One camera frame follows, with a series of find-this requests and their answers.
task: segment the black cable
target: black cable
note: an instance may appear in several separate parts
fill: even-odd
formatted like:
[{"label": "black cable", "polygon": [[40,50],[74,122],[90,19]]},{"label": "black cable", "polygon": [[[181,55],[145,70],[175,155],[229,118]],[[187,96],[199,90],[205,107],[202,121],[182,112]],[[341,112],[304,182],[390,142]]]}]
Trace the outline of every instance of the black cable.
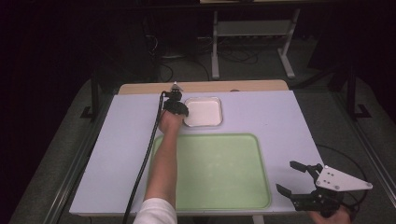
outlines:
[{"label": "black cable", "polygon": [[[344,156],[345,158],[349,159],[350,161],[352,161],[356,165],[356,167],[358,167],[358,169],[361,171],[361,174],[363,175],[364,181],[367,181],[366,173],[364,173],[363,169],[361,169],[361,167],[358,165],[358,163],[356,161],[354,161],[352,158],[350,158],[347,154],[345,154],[344,152],[341,152],[341,151],[339,151],[339,150],[337,150],[335,148],[332,148],[332,147],[323,146],[321,144],[316,144],[316,145],[318,147],[324,147],[324,148],[327,148],[329,150],[332,150],[332,151]],[[359,200],[356,200],[355,203],[350,204],[348,206],[349,207],[359,206],[366,199],[367,193],[368,193],[368,190],[365,190],[364,193],[363,193],[363,196],[361,196],[361,198]]]},{"label": "black cable", "polygon": [[[232,42],[229,42],[228,44],[226,44],[224,46],[224,48],[231,48],[234,46],[230,46],[230,44],[232,44]],[[225,61],[229,61],[232,63],[244,63],[245,61],[249,60],[250,58],[252,58],[252,56],[250,56],[246,51],[244,50],[238,50],[241,53],[244,53],[246,55],[246,57],[244,58],[238,58],[237,56],[234,56],[233,53],[235,52],[235,50],[230,49],[230,53],[225,53],[223,50],[218,50],[218,55],[224,59]]]},{"label": "black cable", "polygon": [[[358,202],[358,199],[353,194],[351,194],[350,192],[346,192],[346,194],[348,194],[351,198],[353,198],[353,200],[355,200],[356,203]],[[346,204],[346,203],[342,203],[342,205],[345,206],[345,207],[349,207],[350,206],[349,204]],[[358,204],[356,206],[358,208],[355,209],[355,212],[358,213],[359,210],[361,210],[361,205]]]},{"label": "black cable", "polygon": [[[204,42],[203,40],[207,40],[207,39],[210,40],[209,43],[204,45],[204,46],[201,46],[201,43],[199,43],[199,42]],[[208,37],[204,37],[204,38],[198,39],[198,46],[199,46],[199,48],[198,48],[197,53],[196,53],[197,55],[201,55],[201,54],[205,54],[205,53],[211,52],[212,46],[213,46],[213,38],[208,36]]]},{"label": "black cable", "polygon": [[[242,46],[243,49],[245,50],[238,50],[239,52],[242,52],[247,55],[246,58],[240,59],[236,56],[233,55],[233,52],[230,54],[226,54],[223,51],[219,50],[218,55],[224,59],[225,61],[229,61],[232,63],[243,63],[243,64],[255,64],[259,61],[259,54],[262,53],[265,49],[267,49],[273,42],[275,42],[277,38],[274,38],[270,40],[265,46],[262,47],[262,49],[258,50],[257,52],[254,52],[253,50],[250,50],[248,46],[246,46],[244,43],[239,40],[239,44]],[[248,63],[248,60],[254,58],[254,61],[251,63]]]},{"label": "black cable", "polygon": [[160,102],[158,104],[157,117],[155,119],[154,127],[152,129],[151,137],[149,139],[146,156],[145,156],[145,159],[143,159],[143,163],[142,163],[142,166],[140,167],[139,174],[137,175],[136,181],[134,182],[134,188],[132,190],[131,197],[129,198],[129,202],[128,202],[128,205],[126,207],[125,214],[124,214],[124,217],[123,217],[123,220],[122,220],[123,224],[126,224],[126,222],[128,221],[128,217],[129,217],[129,215],[131,213],[132,202],[134,201],[134,196],[136,195],[137,187],[139,186],[140,179],[142,178],[142,175],[143,175],[143,173],[145,171],[145,168],[146,168],[146,164],[148,163],[148,160],[149,160],[149,153],[150,153],[151,148],[152,148],[152,144],[153,144],[153,141],[154,141],[155,133],[157,132],[158,125],[160,124],[161,111],[162,111],[162,108],[163,108],[163,97],[164,97],[164,94],[165,94],[165,91],[163,91],[161,93],[161,95],[160,95]]},{"label": "black cable", "polygon": [[172,77],[173,77],[173,74],[174,74],[173,69],[172,69],[170,66],[168,66],[168,65],[166,65],[166,64],[163,64],[163,63],[160,63],[160,66],[164,66],[164,67],[168,68],[169,71],[171,71],[171,76],[170,76],[168,79],[163,80],[163,76],[161,75],[162,72],[161,72],[161,69],[160,69],[160,74],[159,74],[160,81],[161,81],[161,82],[168,82],[168,81],[170,81],[170,80],[172,79]]},{"label": "black cable", "polygon": [[201,67],[203,67],[205,70],[205,73],[206,73],[207,80],[210,81],[210,75],[209,75],[209,72],[207,71],[206,67],[203,64],[201,64],[200,62],[198,62],[198,60],[189,59],[189,58],[187,58],[187,56],[175,58],[175,59],[167,59],[167,62],[163,62],[163,63],[161,63],[161,65],[163,65],[164,63],[173,63],[173,62],[183,61],[183,60],[192,62],[192,63],[196,63],[196,64],[200,65]]}]

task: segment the dark floor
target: dark floor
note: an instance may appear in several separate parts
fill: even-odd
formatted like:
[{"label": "dark floor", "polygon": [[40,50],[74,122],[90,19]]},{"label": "dark floor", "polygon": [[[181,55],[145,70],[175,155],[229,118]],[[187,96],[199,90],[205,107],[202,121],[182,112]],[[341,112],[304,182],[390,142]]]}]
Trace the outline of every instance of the dark floor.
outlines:
[{"label": "dark floor", "polygon": [[[74,164],[75,155],[94,126],[88,119],[80,118],[83,109],[91,105],[91,92],[89,83],[86,82],[94,71],[106,92],[102,95],[103,102],[111,98],[109,93],[121,83],[207,81],[211,75],[208,48],[210,38],[207,38],[210,33],[201,35],[203,38],[197,40],[197,49],[189,48],[180,52],[179,49],[160,45],[161,51],[158,52],[164,57],[153,67],[149,53],[143,59],[131,54],[129,50],[142,48],[138,43],[143,35],[138,32],[130,35],[124,32],[124,25],[111,25],[122,21],[122,16],[114,14],[116,16],[108,17],[108,14],[103,14],[90,17],[70,10],[69,3],[51,2],[38,5],[36,2],[38,1],[10,3],[5,7],[9,9],[6,13],[8,23],[5,23],[6,32],[3,33],[6,41],[2,44],[6,45],[4,49],[6,52],[9,50],[9,54],[2,54],[6,65],[2,91],[6,96],[4,105],[9,119],[2,122],[2,133],[7,139],[4,148],[12,150],[1,150],[1,182],[5,184],[1,185],[0,192],[4,198],[1,203],[1,218],[4,222],[7,222],[14,208],[18,206],[11,223],[43,223],[44,220],[49,220],[51,205],[57,195],[60,195],[58,190],[64,186],[64,179],[68,176],[70,166]],[[383,9],[378,15],[382,16],[376,21],[381,22],[388,15],[388,11]],[[384,25],[366,26],[365,30],[374,30],[376,34],[381,34],[379,30],[387,23],[381,24]],[[317,40],[306,39],[301,31],[300,27],[289,51],[290,62],[297,78],[286,78],[277,57],[276,48],[283,39],[228,38],[221,40],[223,57],[219,59],[220,80],[284,79],[292,87],[317,74],[319,70],[307,68]],[[370,53],[364,54],[361,63],[369,66],[357,74],[368,84],[358,79],[356,103],[364,105],[371,118],[354,122],[343,114],[345,88],[340,94],[327,91],[332,74],[305,88],[306,91],[295,92],[314,139],[326,146],[357,150],[351,151],[351,154],[362,157],[364,168],[374,180],[375,186],[386,186],[386,183],[378,178],[379,174],[375,169],[377,167],[369,160],[373,155],[365,151],[367,144],[362,142],[369,143],[388,175],[393,180],[396,178],[393,162],[396,156],[396,128],[392,121],[394,94],[389,94],[394,91],[391,85],[395,82],[386,79],[394,77],[390,72],[392,60],[391,56],[388,60],[375,56],[387,55],[383,50],[388,49],[383,47],[391,35],[382,36],[386,36],[384,41],[371,41],[370,35],[365,37],[370,40],[370,44],[365,45],[364,49],[367,47]],[[148,39],[149,49],[155,46],[152,41],[152,38]],[[101,103],[101,106],[105,108],[106,104]],[[359,136],[359,133],[364,133],[364,137]],[[323,153],[323,157],[329,157],[329,162],[332,162],[331,158],[336,158],[329,155],[326,149],[320,148],[319,152]],[[390,188],[395,189],[391,181]],[[373,217],[380,217],[383,223],[396,219],[392,214],[394,201],[388,199],[388,192],[380,187],[370,195],[362,207],[365,210],[362,210],[356,223],[378,223],[379,219],[376,222]],[[66,211],[67,207],[62,211],[60,220],[63,223],[89,222],[87,218],[70,216]],[[268,217],[266,220],[269,223],[287,223],[293,220],[296,221],[294,223],[306,222],[304,215],[282,220],[278,218],[283,217]],[[189,219],[183,218],[183,221],[188,222]],[[119,219],[95,217],[92,222],[119,223]]]}]

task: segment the metal stand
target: metal stand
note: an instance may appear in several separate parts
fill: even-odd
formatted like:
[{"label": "metal stand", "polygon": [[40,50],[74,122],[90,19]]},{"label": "metal stand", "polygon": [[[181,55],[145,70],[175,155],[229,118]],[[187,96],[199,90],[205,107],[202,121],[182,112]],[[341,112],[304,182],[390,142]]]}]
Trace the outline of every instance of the metal stand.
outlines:
[{"label": "metal stand", "polygon": [[297,85],[291,86],[291,90],[303,89],[316,81],[324,78],[330,74],[333,74],[332,80],[328,84],[328,88],[331,91],[340,91],[342,87],[347,86],[346,89],[346,111],[348,115],[353,119],[357,120],[359,118],[370,118],[371,115],[364,105],[358,105],[361,110],[360,113],[355,112],[355,98],[356,98],[356,74],[355,69],[352,65],[345,65],[343,63],[337,63],[329,69],[322,71],[308,80],[299,83]]},{"label": "metal stand", "polygon": [[291,20],[283,21],[219,21],[218,12],[214,13],[213,20],[213,51],[212,51],[212,78],[219,79],[218,36],[240,35],[284,35],[286,42],[283,48],[278,49],[280,60],[288,78],[295,78],[287,56],[289,45],[294,34],[300,9],[294,10]]},{"label": "metal stand", "polygon": [[80,117],[82,119],[91,119],[91,122],[93,122],[99,113],[99,83],[96,80],[95,73],[91,76],[91,94],[92,106],[86,106]]}]

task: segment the cable on floor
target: cable on floor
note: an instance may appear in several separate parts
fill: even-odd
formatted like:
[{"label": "cable on floor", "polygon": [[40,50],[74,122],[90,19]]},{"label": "cable on floor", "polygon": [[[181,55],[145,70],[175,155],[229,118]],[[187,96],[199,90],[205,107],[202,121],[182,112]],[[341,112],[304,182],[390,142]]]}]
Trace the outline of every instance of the cable on floor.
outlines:
[{"label": "cable on floor", "polygon": [[207,81],[210,81],[210,75],[209,75],[209,72],[207,71],[206,67],[203,64],[201,64],[198,60],[189,59],[187,56],[166,60],[166,61],[162,62],[161,65],[164,65],[165,63],[174,63],[174,62],[180,62],[180,61],[187,61],[187,62],[198,64],[199,66],[201,66],[204,69]]},{"label": "cable on floor", "polygon": [[166,64],[163,64],[163,63],[160,63],[160,66],[166,67],[166,68],[169,69],[169,71],[171,72],[171,75],[169,76],[169,78],[163,79],[163,75],[162,75],[161,68],[160,68],[160,71],[159,71],[159,78],[160,78],[160,81],[161,81],[161,82],[168,82],[168,81],[172,80],[172,77],[173,77],[173,74],[174,74],[173,69],[172,69],[170,66],[168,66],[168,65],[166,65]]},{"label": "cable on floor", "polygon": [[[323,148],[329,149],[329,150],[331,150],[333,152],[336,152],[339,155],[342,155],[343,157],[345,157],[348,160],[352,161],[356,165],[356,167],[360,170],[361,175],[363,176],[363,180],[367,181],[366,173],[364,173],[364,171],[361,168],[361,166],[355,160],[353,160],[351,157],[349,157],[346,153],[344,153],[342,151],[339,151],[339,150],[337,150],[337,149],[335,149],[333,147],[327,147],[327,146],[324,146],[324,145],[321,145],[321,144],[316,144],[316,145],[317,145],[317,147],[323,147]],[[346,206],[347,208],[351,209],[352,211],[355,211],[355,213],[357,213],[360,210],[361,204],[366,199],[367,193],[368,193],[368,190],[366,189],[363,192],[363,195],[361,196],[361,198],[359,200],[357,200],[351,193],[348,193],[355,200],[355,203],[353,203],[353,204],[345,204],[344,203],[343,205]]]},{"label": "cable on floor", "polygon": [[255,64],[259,61],[259,54],[262,53],[265,49],[267,49],[272,43],[274,43],[278,38],[272,37],[273,39],[269,40],[268,43],[266,43],[265,46],[262,47],[262,49],[258,50],[257,52],[254,52],[253,50],[249,49],[248,46],[243,43],[241,40],[238,41],[240,46],[243,48],[243,50],[238,50],[239,52],[242,52],[247,55],[245,58],[238,58],[237,56],[233,55],[234,50],[231,50],[231,53],[225,53],[223,50],[218,50],[218,55],[224,59],[225,61],[232,62],[232,63],[242,63],[242,64]]}]

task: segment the wire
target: wire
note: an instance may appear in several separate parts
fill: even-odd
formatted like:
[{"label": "wire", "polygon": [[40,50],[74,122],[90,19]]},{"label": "wire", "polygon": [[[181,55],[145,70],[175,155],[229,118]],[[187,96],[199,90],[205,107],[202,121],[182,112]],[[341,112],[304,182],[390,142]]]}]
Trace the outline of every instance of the wire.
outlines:
[{"label": "wire", "polygon": [[[339,150],[337,150],[337,149],[335,149],[335,148],[332,148],[332,147],[323,146],[323,145],[321,145],[321,144],[316,144],[316,145],[317,145],[318,147],[324,147],[324,148],[327,148],[327,149],[329,149],[329,150],[332,150],[332,151],[334,151],[334,152],[336,152],[336,153],[338,153],[338,154],[344,156],[345,158],[349,159],[350,161],[352,161],[352,162],[356,165],[356,167],[358,167],[358,169],[361,171],[361,174],[363,175],[364,181],[367,181],[366,173],[364,173],[363,169],[361,169],[361,167],[358,165],[358,163],[357,163],[356,161],[354,161],[351,157],[349,157],[347,154],[345,154],[344,152],[339,151]],[[368,190],[365,190],[364,193],[363,193],[363,196],[361,196],[361,198],[360,198],[359,200],[356,200],[356,199],[355,199],[355,200],[356,200],[355,203],[353,203],[353,204],[346,204],[346,205],[347,205],[348,207],[360,206],[360,204],[366,199],[367,193],[368,193]]]},{"label": "wire", "polygon": [[201,64],[200,62],[198,62],[198,60],[193,60],[193,59],[189,59],[187,57],[183,57],[183,58],[176,58],[176,59],[171,59],[171,60],[167,60],[167,62],[163,62],[163,63],[173,63],[173,62],[177,62],[177,61],[188,61],[188,62],[192,62],[192,63],[196,63],[198,65],[200,65],[202,68],[204,68],[205,73],[206,73],[206,77],[207,80],[210,81],[210,75],[209,72],[207,71],[206,67]]},{"label": "wire", "polygon": [[[247,56],[245,58],[238,58],[238,57],[234,56],[232,50],[231,50],[231,53],[229,53],[229,54],[223,52],[222,50],[219,50],[218,54],[222,59],[224,59],[228,62],[243,63],[243,64],[255,64],[259,61],[259,54],[262,53],[265,49],[267,49],[276,40],[277,40],[277,38],[273,37],[272,40],[270,40],[265,46],[262,47],[262,49],[258,50],[257,52],[250,50],[248,48],[248,46],[246,46],[244,43],[241,42],[241,40],[239,40],[238,42],[244,50],[238,50],[238,51],[246,54]],[[254,61],[249,63],[248,61],[253,58],[254,58]]]},{"label": "wire", "polygon": [[168,81],[170,81],[170,80],[172,79],[172,77],[173,77],[173,74],[174,74],[173,69],[172,69],[170,66],[168,66],[168,65],[166,65],[166,64],[163,64],[163,63],[160,63],[160,65],[161,65],[161,66],[164,66],[164,67],[166,67],[166,68],[168,68],[168,69],[171,71],[171,76],[170,76],[168,79],[163,80],[163,76],[161,76],[161,69],[160,69],[159,77],[160,77],[161,82],[168,82]]},{"label": "wire", "polygon": [[[204,42],[206,40],[209,40],[209,43],[201,46],[201,43],[199,43],[199,42]],[[210,50],[212,50],[211,47],[213,46],[213,38],[210,36],[198,38],[198,46],[200,46],[200,48],[198,49],[198,52],[197,52],[198,55],[210,52]]]},{"label": "wire", "polygon": [[148,38],[152,38],[152,39],[154,39],[154,46],[152,47],[152,49],[150,49],[149,51],[148,51],[148,53],[151,55],[151,56],[155,56],[155,50],[158,48],[158,39],[157,39],[157,37],[155,37],[154,35],[146,35],[146,37],[148,37]]},{"label": "wire", "polygon": [[[351,194],[350,192],[346,192],[346,194],[348,194],[351,198],[353,198],[353,200],[355,200],[355,202],[357,202],[358,201],[358,199],[356,199],[356,197],[353,195],[353,194]],[[346,207],[349,207],[350,205],[349,204],[346,204],[346,203],[342,203],[342,205],[343,206],[346,206]],[[361,205],[360,204],[357,204],[357,209],[355,209],[355,212],[356,213],[358,213],[359,212],[359,210],[361,210]]]},{"label": "wire", "polygon": [[155,133],[157,132],[158,125],[160,124],[161,110],[163,108],[163,97],[164,97],[164,94],[165,94],[165,91],[163,91],[161,93],[161,95],[160,95],[160,102],[158,104],[157,117],[155,119],[154,127],[152,129],[151,137],[149,139],[148,149],[146,151],[145,159],[143,159],[142,166],[140,167],[139,174],[137,175],[136,181],[134,182],[134,188],[132,189],[131,197],[129,198],[129,202],[128,202],[128,205],[126,207],[125,214],[124,214],[124,217],[123,217],[123,220],[122,220],[123,224],[126,224],[126,222],[128,221],[128,217],[129,217],[129,215],[131,213],[132,202],[134,201],[134,196],[136,195],[137,187],[139,186],[140,179],[142,178],[143,172],[145,171],[146,165],[147,165],[148,160],[149,160],[149,153],[150,153],[151,148],[152,148],[152,144],[153,144],[153,141],[154,141]]},{"label": "wire", "polygon": [[172,60],[172,59],[180,59],[180,58],[184,58],[184,57],[186,57],[185,54],[176,54],[176,55],[169,55],[169,56],[163,55],[163,56],[161,56],[162,59],[170,59],[170,60]]}]

